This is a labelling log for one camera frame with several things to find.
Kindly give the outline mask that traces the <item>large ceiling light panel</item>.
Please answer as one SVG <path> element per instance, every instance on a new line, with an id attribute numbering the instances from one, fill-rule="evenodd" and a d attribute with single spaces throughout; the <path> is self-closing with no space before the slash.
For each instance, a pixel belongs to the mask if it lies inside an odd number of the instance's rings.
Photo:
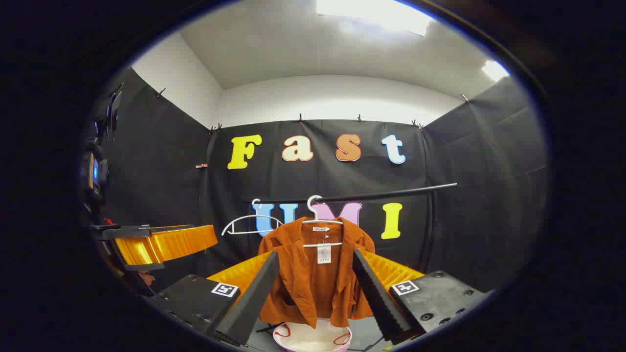
<path id="1" fill-rule="evenodd" d="M 424 37 L 435 20 L 398 0 L 315 0 L 316 13 L 356 18 Z"/>

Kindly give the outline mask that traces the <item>black backdrop cloth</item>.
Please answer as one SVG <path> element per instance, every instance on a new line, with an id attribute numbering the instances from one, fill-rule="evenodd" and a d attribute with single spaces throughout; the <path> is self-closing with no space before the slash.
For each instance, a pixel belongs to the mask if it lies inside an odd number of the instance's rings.
<path id="1" fill-rule="evenodd" d="M 510 80 L 424 129 L 400 123 L 308 120 L 209 133 L 158 98 L 132 69 L 115 140 L 103 149 L 111 180 L 104 214 L 131 224 L 224 225 L 253 213 L 248 199 L 348 196 L 458 183 L 433 193 L 423 268 L 427 195 L 363 201 L 358 225 L 376 252 L 422 272 L 444 270 L 498 289 L 531 256 L 552 180 L 538 118 Z M 206 169 L 195 165 L 207 163 Z"/>

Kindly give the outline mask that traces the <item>orange corduroy jacket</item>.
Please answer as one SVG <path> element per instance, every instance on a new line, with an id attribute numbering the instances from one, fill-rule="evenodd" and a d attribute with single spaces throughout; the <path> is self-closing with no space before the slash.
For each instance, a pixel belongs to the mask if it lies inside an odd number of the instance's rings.
<path id="1" fill-rule="evenodd" d="M 318 319 L 347 327 L 352 319 L 373 316 L 353 271 L 354 250 L 374 253 L 374 241 L 358 225 L 343 218 L 335 223 L 305 223 L 299 218 L 264 236 L 259 254 L 277 252 L 279 278 L 260 311 L 271 325 L 291 322 L 315 328 Z M 337 246 L 304 247 L 326 242 Z"/>

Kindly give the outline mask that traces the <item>empty white hanger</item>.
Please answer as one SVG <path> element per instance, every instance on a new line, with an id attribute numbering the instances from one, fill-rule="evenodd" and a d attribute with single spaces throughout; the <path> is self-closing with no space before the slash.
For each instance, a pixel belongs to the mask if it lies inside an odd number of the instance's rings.
<path id="1" fill-rule="evenodd" d="M 260 210 L 263 209 L 264 204 L 260 202 L 259 198 L 255 198 L 252 200 L 252 202 L 250 203 L 252 209 L 254 210 L 254 214 L 252 215 L 246 215 L 246 216 L 242 216 L 239 218 L 236 218 L 232 221 L 230 221 L 228 223 L 228 225 L 226 225 L 222 232 L 221 232 L 221 237 L 224 237 L 225 235 L 250 235 L 250 234 L 259 234 L 260 236 L 265 236 L 268 233 L 271 233 L 273 230 L 279 228 L 280 226 L 284 225 L 284 223 L 271 216 L 271 210 L 273 209 L 273 205 L 271 204 L 271 208 L 269 209 L 269 212 L 267 214 L 260 212 Z M 267 220 L 265 225 L 262 225 L 261 228 L 259 229 L 259 227 L 257 227 L 254 230 L 239 230 L 237 231 L 235 229 L 235 225 L 237 222 L 239 222 L 240 220 L 244 220 L 244 219 L 254 219 L 255 223 L 257 221 L 257 219 L 262 219 L 262 220 Z"/>

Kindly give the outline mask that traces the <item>black clothes rail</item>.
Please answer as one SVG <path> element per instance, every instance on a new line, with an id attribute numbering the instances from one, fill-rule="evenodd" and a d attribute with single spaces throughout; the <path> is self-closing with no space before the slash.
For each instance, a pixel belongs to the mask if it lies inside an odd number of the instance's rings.
<path id="1" fill-rule="evenodd" d="M 433 193 L 454 189 L 458 186 L 458 183 L 445 183 L 442 185 L 433 185 L 422 187 L 418 189 L 403 189 L 403 190 L 393 190 L 388 192 L 379 192 L 379 193 L 370 193 L 370 194 L 357 194 L 357 195 L 348 195 L 348 196 L 331 196 L 331 197 L 322 197 L 322 199 L 313 201 L 313 208 L 318 211 L 320 219 L 329 219 L 335 217 L 335 214 L 327 209 L 326 206 L 329 203 L 341 202 L 344 203 L 344 207 L 342 209 L 341 214 L 339 215 L 341 218 L 346 218 L 351 222 L 358 225 L 359 220 L 359 212 L 362 210 L 362 202 L 363 201 L 378 201 L 392 198 L 415 198 L 422 194 L 427 194 L 426 199 L 426 217 L 425 217 L 425 234 L 424 234 L 424 243 L 421 244 L 420 253 L 416 256 L 414 263 L 416 267 L 423 268 L 425 265 L 425 261 L 427 260 L 426 247 L 429 244 L 429 237 L 431 236 L 431 232 L 434 226 L 434 201 L 435 196 Z M 260 199 L 260 202 L 266 205 L 277 204 L 300 204 L 303 203 L 307 206 L 308 198 L 290 198 L 290 199 Z M 242 202 L 251 203 L 253 199 L 242 198 Z M 290 212 L 286 213 L 285 220 L 283 223 L 287 223 L 289 219 L 294 220 L 295 216 L 291 216 L 289 218 Z"/>

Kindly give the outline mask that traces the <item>white laundry hamper pink rim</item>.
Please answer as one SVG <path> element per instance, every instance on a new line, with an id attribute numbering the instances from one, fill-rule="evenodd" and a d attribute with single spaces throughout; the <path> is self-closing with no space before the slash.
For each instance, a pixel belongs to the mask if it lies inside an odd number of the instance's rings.
<path id="1" fill-rule="evenodd" d="M 282 323 L 273 330 L 272 337 L 286 352 L 346 352 L 353 332 L 347 327 L 334 326 L 330 319 L 318 319 L 315 328 Z"/>

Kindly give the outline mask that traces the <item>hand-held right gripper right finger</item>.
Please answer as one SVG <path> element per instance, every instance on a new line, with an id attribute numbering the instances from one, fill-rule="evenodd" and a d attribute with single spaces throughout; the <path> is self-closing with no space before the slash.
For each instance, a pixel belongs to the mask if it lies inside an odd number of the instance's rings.
<path id="1" fill-rule="evenodd" d="M 438 334 L 494 295 L 442 270 L 421 274 L 360 249 L 354 250 L 353 271 L 383 338 L 392 343 Z"/>

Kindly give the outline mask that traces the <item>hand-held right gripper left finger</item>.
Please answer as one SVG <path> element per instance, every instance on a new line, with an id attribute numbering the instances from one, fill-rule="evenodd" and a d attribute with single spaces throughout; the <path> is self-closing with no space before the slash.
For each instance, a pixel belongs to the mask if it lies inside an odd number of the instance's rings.
<path id="1" fill-rule="evenodd" d="M 194 335 L 243 346 L 278 276 L 279 256 L 267 252 L 212 279 L 185 276 L 147 304 Z"/>

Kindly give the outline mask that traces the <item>white hanger with crossbar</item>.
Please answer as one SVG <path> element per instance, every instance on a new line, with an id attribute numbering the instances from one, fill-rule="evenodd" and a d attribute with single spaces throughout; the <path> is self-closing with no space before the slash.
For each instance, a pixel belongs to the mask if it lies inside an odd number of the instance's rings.
<path id="1" fill-rule="evenodd" d="M 335 224 L 338 224 L 338 225 L 344 225 L 344 223 L 340 222 L 340 221 L 329 220 L 329 219 L 320 219 L 318 211 L 313 208 L 313 201 L 314 200 L 318 200 L 318 199 L 322 199 L 322 196 L 313 195 L 313 196 L 310 196 L 310 198 L 307 199 L 307 209 L 309 209 L 313 213 L 313 220 L 304 220 L 304 221 L 302 221 L 302 224 L 305 224 L 305 223 L 335 223 Z M 304 247 L 323 247 L 323 246 L 337 246 L 337 245 L 342 245 L 342 243 L 341 242 L 339 242 L 339 243 L 330 243 L 330 242 L 326 242 L 326 239 L 324 239 L 322 241 L 322 243 L 304 244 L 303 246 Z"/>

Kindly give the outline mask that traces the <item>small ceiling light panel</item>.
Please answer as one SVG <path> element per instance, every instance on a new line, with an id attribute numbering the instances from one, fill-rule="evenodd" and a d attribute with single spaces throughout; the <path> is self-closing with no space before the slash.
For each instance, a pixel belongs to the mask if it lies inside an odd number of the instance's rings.
<path id="1" fill-rule="evenodd" d="M 508 71 L 495 60 L 487 60 L 481 70 L 494 82 L 499 82 L 499 80 L 510 76 Z"/>

